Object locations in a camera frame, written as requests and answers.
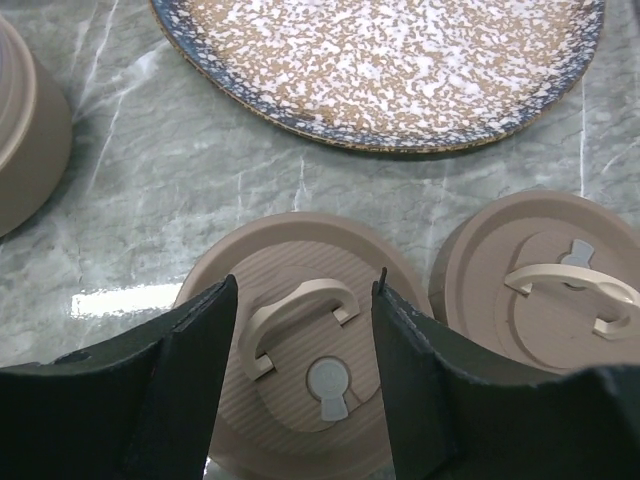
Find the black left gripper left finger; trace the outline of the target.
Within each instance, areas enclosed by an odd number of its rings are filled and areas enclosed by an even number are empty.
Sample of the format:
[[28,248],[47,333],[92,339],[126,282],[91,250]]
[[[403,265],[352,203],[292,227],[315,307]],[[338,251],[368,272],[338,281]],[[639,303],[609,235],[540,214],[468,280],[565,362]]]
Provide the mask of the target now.
[[5,479],[200,479],[233,336],[233,276],[123,334],[1,371]]

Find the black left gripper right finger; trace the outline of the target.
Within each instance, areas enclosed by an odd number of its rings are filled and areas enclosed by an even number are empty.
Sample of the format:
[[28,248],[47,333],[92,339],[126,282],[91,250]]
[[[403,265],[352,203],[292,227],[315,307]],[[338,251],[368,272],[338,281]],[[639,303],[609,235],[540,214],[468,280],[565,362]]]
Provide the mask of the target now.
[[635,479],[639,370],[555,375],[425,315],[384,280],[372,326],[399,479]]

